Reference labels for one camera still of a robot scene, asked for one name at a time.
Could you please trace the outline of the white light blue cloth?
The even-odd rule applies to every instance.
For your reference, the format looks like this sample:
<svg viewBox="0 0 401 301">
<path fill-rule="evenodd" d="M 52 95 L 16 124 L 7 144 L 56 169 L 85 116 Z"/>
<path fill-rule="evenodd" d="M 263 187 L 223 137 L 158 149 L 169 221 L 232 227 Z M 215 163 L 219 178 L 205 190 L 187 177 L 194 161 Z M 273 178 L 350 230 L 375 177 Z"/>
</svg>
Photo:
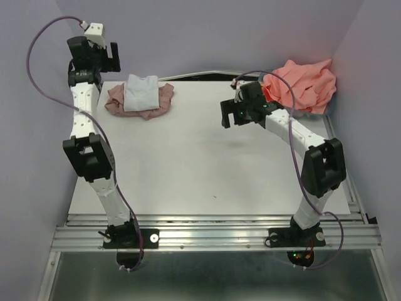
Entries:
<svg viewBox="0 0 401 301">
<path fill-rule="evenodd" d="M 124 111 L 141 112 L 159 108 L 159 79 L 129 74 L 124 84 Z"/>
</svg>

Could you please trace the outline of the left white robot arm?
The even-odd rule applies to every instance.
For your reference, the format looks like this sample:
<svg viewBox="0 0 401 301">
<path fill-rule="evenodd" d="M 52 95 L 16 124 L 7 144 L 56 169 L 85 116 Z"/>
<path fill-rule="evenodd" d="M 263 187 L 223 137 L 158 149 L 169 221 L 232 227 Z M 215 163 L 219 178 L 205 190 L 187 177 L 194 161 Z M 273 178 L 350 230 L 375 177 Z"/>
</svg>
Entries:
<svg viewBox="0 0 401 301">
<path fill-rule="evenodd" d="M 68 67 L 68 84 L 76 108 L 70 138 L 63 141 L 63 150 L 79 177 L 96 192 L 107 215 L 107 229 L 101 233 L 104 248 L 135 248 L 139 231 L 132 214 L 123 202 L 115 181 L 115 158 L 111 147 L 95 123 L 100 97 L 100 73 L 119 71 L 117 58 L 85 36 L 67 41 L 72 55 Z"/>
</svg>

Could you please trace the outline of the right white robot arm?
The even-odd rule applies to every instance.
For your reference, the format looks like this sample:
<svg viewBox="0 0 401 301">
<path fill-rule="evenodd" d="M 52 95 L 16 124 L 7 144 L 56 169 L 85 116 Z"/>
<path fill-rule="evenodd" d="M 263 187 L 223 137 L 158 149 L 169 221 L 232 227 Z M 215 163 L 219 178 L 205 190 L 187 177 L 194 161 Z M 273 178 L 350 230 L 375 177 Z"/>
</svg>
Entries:
<svg viewBox="0 0 401 301">
<path fill-rule="evenodd" d="M 222 126 L 230 128 L 230 115 L 238 126 L 258 124 L 288 143 L 292 156 L 303 160 L 301 166 L 296 166 L 303 197 L 288 230 L 290 241 L 302 245 L 317 228 L 328 198 L 346 179 L 342 143 L 312 132 L 280 103 L 266 101 L 259 82 L 234 81 L 231 87 L 236 94 L 221 102 Z"/>
</svg>

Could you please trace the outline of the dusty pink skirt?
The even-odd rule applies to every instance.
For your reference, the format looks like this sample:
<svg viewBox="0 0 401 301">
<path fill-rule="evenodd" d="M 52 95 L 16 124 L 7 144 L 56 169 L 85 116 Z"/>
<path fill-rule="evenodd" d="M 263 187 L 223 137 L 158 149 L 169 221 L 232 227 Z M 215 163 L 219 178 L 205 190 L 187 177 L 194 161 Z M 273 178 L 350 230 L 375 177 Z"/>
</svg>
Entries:
<svg viewBox="0 0 401 301">
<path fill-rule="evenodd" d="M 151 120 L 166 114 L 172 105 L 174 86 L 166 83 L 149 92 L 126 91 L 125 83 L 108 90 L 106 110 L 117 117 L 141 117 Z"/>
</svg>

